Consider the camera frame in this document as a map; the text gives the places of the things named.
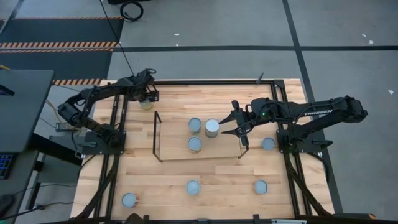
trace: tin can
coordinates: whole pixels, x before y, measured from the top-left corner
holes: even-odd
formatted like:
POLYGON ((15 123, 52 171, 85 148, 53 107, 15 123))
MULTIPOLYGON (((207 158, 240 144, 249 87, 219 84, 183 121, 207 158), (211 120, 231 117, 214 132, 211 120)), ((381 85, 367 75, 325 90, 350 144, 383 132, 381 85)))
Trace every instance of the tin can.
POLYGON ((144 110, 151 109, 154 105, 149 101, 149 99, 145 99, 144 101, 139 102, 140 106, 144 110))
POLYGON ((208 121, 206 121, 206 136, 209 138, 217 137, 219 128, 220 125, 218 124, 218 121, 216 119, 209 119, 208 121))
POLYGON ((195 136, 191 137, 188 140, 188 148, 189 148, 189 151, 192 152, 192 153, 200 152, 200 149, 201 149, 201 140, 200 140, 200 138, 195 137, 195 136))
POLYGON ((126 208, 135 207, 138 204, 138 195, 134 193, 127 193, 123 195, 122 204, 126 208))
POLYGON ((189 131, 192 134, 199 134, 201 128, 201 121, 199 118, 191 118, 188 122, 189 131))
POLYGON ((268 184, 263 180, 258 180, 254 184, 254 190, 257 194, 265 194, 268 191, 268 184))
POLYGON ((275 147, 275 141, 273 138, 264 138, 261 142, 261 147, 263 150, 272 150, 275 147))
POLYGON ((200 184, 195 180, 191 180, 185 186, 189 195, 197 195, 200 192, 200 184))

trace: black floor mat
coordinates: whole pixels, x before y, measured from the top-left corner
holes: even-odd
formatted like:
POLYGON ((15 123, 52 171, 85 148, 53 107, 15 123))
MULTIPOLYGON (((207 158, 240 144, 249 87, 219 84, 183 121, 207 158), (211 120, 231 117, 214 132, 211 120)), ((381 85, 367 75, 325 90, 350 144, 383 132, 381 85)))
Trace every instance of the black floor mat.
POLYGON ((0 50, 0 62, 10 69, 54 70, 54 80, 99 80, 107 77, 111 49, 69 50, 0 50))
POLYGON ((5 22, 6 22, 5 19, 0 19, 0 30, 1 30, 1 28, 2 28, 2 26, 4 25, 5 22))
MULTIPOLYGON (((123 19, 110 19, 120 38, 123 19)), ((114 42, 106 19, 13 19, 0 42, 114 42)))

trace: butcher block tabletop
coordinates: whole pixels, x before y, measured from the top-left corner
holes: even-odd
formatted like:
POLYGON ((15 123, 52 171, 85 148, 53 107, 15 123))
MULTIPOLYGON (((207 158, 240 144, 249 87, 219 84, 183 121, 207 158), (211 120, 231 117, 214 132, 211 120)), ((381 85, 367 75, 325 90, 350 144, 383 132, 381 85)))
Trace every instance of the butcher block tabletop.
MULTIPOLYGON (((306 102, 299 79, 285 79, 284 83, 288 101, 306 102)), ((188 132, 190 118, 220 121, 227 117, 233 109, 232 100, 238 100, 244 107, 255 98, 272 99, 270 85, 158 85, 157 89, 160 91, 160 100, 154 103, 152 109, 143 110, 138 102, 128 104, 124 127, 127 132, 126 147, 119 162, 111 214, 113 220, 125 220, 132 213, 141 217, 149 215, 151 220, 252 219, 254 214, 259 214, 260 218, 294 218, 283 155, 277 143, 271 151, 261 148, 261 141, 265 137, 272 137, 277 142, 276 123, 257 126, 248 134, 250 150, 241 159, 199 156, 159 162, 152 153, 154 135, 157 138, 162 136, 161 128, 154 133, 155 111, 159 113, 162 123, 187 124, 176 125, 175 130, 169 128, 162 131, 181 133, 184 132, 182 128, 186 128, 188 132), (190 180, 200 183, 199 194, 187 194, 186 184, 190 180), (257 180, 268 184, 267 193, 259 195, 255 192, 254 183, 257 180), (128 192, 139 197, 134 208, 126 208, 121 203, 123 195, 128 192)), ((108 123, 113 101, 113 97, 98 101, 94 120, 108 123)), ((116 121, 120 119, 122 101, 121 96, 116 121)), ((299 123, 308 121, 309 118, 302 118, 299 123)), ((204 125, 202 122, 202 132, 205 131, 204 125)), ((157 141, 156 146, 160 150, 161 142, 157 141)), ((168 142, 163 141, 164 144, 174 144, 168 142)), ((231 144, 226 141, 216 153, 223 153, 231 144)), ((187 146, 181 147, 188 152, 187 146)), ((323 164, 307 154, 301 154, 301 160, 307 187, 323 207, 333 213, 323 164)), ((103 156, 97 155, 81 170, 71 217, 78 215, 97 191, 102 161, 103 156)), ((296 191, 303 214, 302 194, 297 186, 296 191)), ((105 214, 107 199, 108 190, 104 193, 100 215, 105 214)))

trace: keyboard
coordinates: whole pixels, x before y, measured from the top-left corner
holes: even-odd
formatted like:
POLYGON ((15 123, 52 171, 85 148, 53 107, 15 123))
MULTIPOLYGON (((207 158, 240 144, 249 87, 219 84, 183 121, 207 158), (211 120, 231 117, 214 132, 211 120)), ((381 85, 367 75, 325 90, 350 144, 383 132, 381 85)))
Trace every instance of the keyboard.
POLYGON ((8 178, 16 156, 16 154, 0 153, 0 180, 6 180, 8 178))

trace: black cable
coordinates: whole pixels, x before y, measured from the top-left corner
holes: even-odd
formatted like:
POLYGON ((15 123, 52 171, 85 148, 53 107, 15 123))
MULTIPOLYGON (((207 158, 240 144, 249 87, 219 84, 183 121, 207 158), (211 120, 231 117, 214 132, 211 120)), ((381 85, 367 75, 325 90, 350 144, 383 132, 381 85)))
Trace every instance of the black cable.
POLYGON ((55 85, 55 86, 57 86, 57 87, 61 87, 61 88, 66 88, 66 89, 68 89, 68 90, 73 90, 73 91, 76 91, 76 92, 80 92, 79 90, 75 90, 75 89, 73 89, 73 88, 69 88, 69 87, 66 87, 66 86, 58 86, 58 85, 55 85))
POLYGON ((44 121, 45 123, 47 123, 49 126, 53 127, 54 129, 56 128, 54 125, 50 124, 48 121, 44 120, 43 118, 39 118, 42 121, 44 121))
POLYGON ((329 166, 326 163, 326 160, 315 153, 309 152, 309 154, 323 163, 323 166, 325 167, 326 182, 329 184, 329 166))
POLYGON ((137 20, 141 19, 142 15, 144 15, 144 8, 141 6, 141 4, 139 4, 136 1, 128 1, 123 3, 122 6, 120 7, 120 15, 123 16, 124 21, 126 22, 136 22, 137 20), (137 17, 131 17, 128 13, 124 12, 124 8, 129 4, 134 4, 139 8, 140 13, 137 17))
POLYGON ((48 205, 39 205, 39 206, 37 206, 37 208, 34 208, 32 210, 29 210, 29 211, 26 211, 26 212, 21 212, 21 213, 15 214, 15 215, 10 215, 10 216, 4 217, 4 218, 0 218, 0 221, 7 220, 7 219, 10 219, 10 218, 15 218, 15 217, 18 217, 18 216, 21 216, 21 215, 25 215, 25 214, 28 214, 30 212, 34 212, 36 210, 44 210, 44 209, 48 208, 51 205, 70 205, 70 204, 73 204, 73 202, 54 202, 54 203, 50 203, 48 205))
POLYGON ((81 165, 81 167, 80 167, 80 169, 79 169, 79 171, 78 171, 78 173, 77 173, 77 179, 79 179, 80 172, 81 172, 81 170, 83 169, 83 167, 84 167, 90 160, 92 160, 95 156, 96 156, 96 155, 91 156, 89 159, 87 159, 86 162, 84 162, 84 163, 81 165))
POLYGON ((75 138, 73 137, 73 134, 75 133, 76 128, 73 128, 73 131, 70 133, 70 138, 72 140, 73 146, 75 147, 75 156, 79 159, 81 159, 80 157, 77 156, 78 150, 77 150, 77 145, 75 142, 75 138))
POLYGON ((109 20, 109 17, 108 17, 108 15, 107 15, 106 11, 105 11, 104 4, 102 3, 101 0, 99 0, 99 3, 101 3, 102 10, 104 11, 104 14, 105 14, 105 16, 106 16, 106 20, 108 21, 108 24, 109 24, 109 26, 111 27, 112 33, 113 33, 113 35, 114 35, 114 38, 117 40, 118 44, 120 45, 120 49, 122 50, 122 53, 123 53, 123 55, 124 55, 124 59, 126 59, 127 65, 129 66, 132 75, 135 75, 134 72, 132 71, 132 68, 131 68, 131 66, 130 66, 129 60, 128 60, 127 57, 126 57, 126 53, 124 53, 124 49, 123 49, 122 44, 120 43, 119 37, 118 37, 118 35, 116 34, 116 31, 113 29, 112 23, 111 23, 111 21, 109 20))
MULTIPOLYGON (((65 184, 47 184, 47 185, 41 185, 40 187, 48 187, 48 186, 76 187, 76 185, 69 186, 69 185, 65 185, 65 184)), ((33 188, 35 188, 35 187, 29 187, 29 188, 26 188, 24 190, 17 191, 15 193, 13 193, 13 195, 15 196, 16 194, 19 194, 21 192, 26 192, 27 190, 30 190, 30 189, 33 189, 33 188)))

